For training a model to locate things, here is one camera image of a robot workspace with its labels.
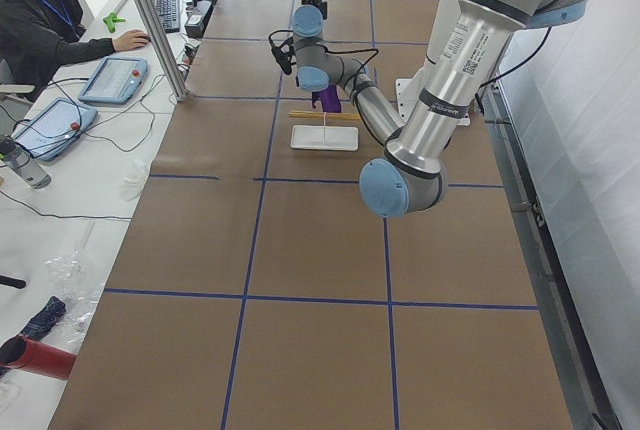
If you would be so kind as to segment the clear plastic wrap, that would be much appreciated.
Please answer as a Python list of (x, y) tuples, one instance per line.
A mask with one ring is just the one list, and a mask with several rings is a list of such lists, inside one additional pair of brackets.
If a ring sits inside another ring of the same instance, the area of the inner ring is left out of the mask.
[(100, 300), (104, 279), (96, 276), (88, 243), (96, 222), (90, 221), (64, 246), (65, 253), (45, 262), (53, 295), (65, 304), (65, 312), (52, 331), (52, 342), (78, 354)]

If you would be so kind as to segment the blue teach pendant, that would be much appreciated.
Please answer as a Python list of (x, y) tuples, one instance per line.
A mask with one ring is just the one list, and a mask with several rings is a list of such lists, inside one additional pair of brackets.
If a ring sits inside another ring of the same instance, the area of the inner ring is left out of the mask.
[(121, 105), (128, 102), (146, 78), (146, 59), (104, 57), (78, 95), (83, 103)]
[(92, 106), (57, 98), (29, 122), (20, 124), (13, 139), (33, 158), (52, 161), (79, 139), (97, 114)]

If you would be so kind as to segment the green toy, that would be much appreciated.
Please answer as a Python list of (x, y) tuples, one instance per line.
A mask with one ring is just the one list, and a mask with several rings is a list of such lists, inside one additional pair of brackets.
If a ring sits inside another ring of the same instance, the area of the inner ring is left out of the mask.
[(116, 31), (116, 25), (118, 23), (124, 23), (125, 18), (118, 16), (116, 13), (111, 12), (103, 18), (103, 23), (106, 25), (107, 30), (113, 34)]

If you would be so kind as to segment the white crumpled tissue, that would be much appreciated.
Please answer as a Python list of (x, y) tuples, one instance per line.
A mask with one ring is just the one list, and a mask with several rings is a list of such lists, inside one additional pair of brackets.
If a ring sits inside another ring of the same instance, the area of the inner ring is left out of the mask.
[(119, 187), (119, 195), (124, 201), (132, 201), (138, 198), (144, 188), (149, 176), (149, 165), (147, 162), (134, 159)]

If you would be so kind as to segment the far blue teach pendant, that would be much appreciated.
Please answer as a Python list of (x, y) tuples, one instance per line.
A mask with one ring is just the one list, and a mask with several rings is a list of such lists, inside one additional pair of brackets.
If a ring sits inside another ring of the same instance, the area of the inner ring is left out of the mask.
[(121, 105), (128, 102), (146, 78), (146, 59), (104, 57), (78, 95), (83, 103)]

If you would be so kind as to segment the black keyboard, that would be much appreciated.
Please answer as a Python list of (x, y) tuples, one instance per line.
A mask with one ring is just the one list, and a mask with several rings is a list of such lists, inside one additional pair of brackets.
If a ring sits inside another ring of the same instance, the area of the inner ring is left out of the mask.
[(166, 33), (179, 32), (181, 28), (180, 0), (152, 0), (152, 3), (163, 30)]

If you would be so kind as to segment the aluminium frame post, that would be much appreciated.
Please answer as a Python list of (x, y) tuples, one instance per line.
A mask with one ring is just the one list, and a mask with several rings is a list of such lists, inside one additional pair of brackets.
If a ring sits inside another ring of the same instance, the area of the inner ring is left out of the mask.
[(177, 102), (182, 102), (188, 95), (184, 77), (178, 68), (176, 59), (171, 50), (168, 38), (162, 28), (160, 19), (155, 11), (152, 0), (134, 0), (145, 25), (146, 30), (151, 36), (151, 43), (154, 47), (156, 56), (164, 71), (172, 93)]

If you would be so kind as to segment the purple towel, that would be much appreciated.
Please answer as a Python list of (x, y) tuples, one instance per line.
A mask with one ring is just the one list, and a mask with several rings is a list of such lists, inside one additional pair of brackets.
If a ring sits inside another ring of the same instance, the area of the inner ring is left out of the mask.
[(339, 100), (337, 87), (329, 85), (321, 91), (315, 91), (311, 97), (312, 107), (316, 108), (316, 104), (320, 103), (324, 113), (341, 113), (342, 106)]

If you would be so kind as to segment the white wooden towel rack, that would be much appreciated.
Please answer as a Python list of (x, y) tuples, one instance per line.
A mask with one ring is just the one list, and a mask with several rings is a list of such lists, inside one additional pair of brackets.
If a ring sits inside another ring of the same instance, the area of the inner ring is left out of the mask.
[(359, 122), (358, 114), (317, 111), (290, 111), (294, 119), (321, 119), (321, 125), (295, 124), (292, 127), (290, 147), (298, 150), (357, 151), (359, 130), (354, 126), (332, 126), (330, 122)]

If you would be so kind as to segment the red cylinder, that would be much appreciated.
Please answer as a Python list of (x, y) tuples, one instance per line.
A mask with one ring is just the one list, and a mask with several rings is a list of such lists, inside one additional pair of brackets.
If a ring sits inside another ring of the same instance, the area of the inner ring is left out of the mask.
[(9, 369), (67, 380), (76, 356), (40, 341), (16, 335), (1, 346), (1, 365)]

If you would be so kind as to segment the dark blue folded umbrella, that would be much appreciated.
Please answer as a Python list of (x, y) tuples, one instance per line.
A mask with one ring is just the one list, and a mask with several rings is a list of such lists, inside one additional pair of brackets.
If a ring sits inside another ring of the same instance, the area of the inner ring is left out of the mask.
[(45, 306), (34, 315), (19, 332), (21, 336), (41, 341), (66, 314), (66, 304), (51, 296)]

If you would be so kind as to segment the black power box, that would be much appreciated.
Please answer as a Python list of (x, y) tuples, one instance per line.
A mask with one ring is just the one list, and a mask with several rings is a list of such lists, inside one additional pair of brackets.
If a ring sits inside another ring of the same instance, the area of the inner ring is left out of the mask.
[(184, 30), (188, 37), (200, 39), (204, 36), (214, 9), (214, 4), (209, 0), (199, 1), (195, 7), (187, 12), (187, 20)]

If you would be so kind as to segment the grey water bottle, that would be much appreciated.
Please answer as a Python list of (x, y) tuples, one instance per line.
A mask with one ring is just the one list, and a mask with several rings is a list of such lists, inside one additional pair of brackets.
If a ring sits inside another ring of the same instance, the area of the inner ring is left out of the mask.
[(51, 183), (50, 175), (10, 136), (1, 136), (1, 161), (33, 189)]

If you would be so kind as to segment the near blue teach pendant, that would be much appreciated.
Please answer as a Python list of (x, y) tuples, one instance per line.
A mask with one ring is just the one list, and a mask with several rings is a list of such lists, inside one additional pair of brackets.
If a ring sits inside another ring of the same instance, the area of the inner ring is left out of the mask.
[(13, 139), (33, 158), (52, 161), (79, 139), (97, 114), (92, 106), (57, 98), (29, 122), (20, 124)]

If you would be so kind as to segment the seated person in black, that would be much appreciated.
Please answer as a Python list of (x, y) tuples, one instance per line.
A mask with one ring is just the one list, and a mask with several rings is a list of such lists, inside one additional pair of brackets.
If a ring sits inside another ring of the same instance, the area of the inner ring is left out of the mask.
[(142, 30), (83, 42), (82, 18), (78, 0), (1, 0), (1, 57), (16, 83), (33, 87), (26, 100), (35, 101), (62, 66), (136, 50), (150, 42)]

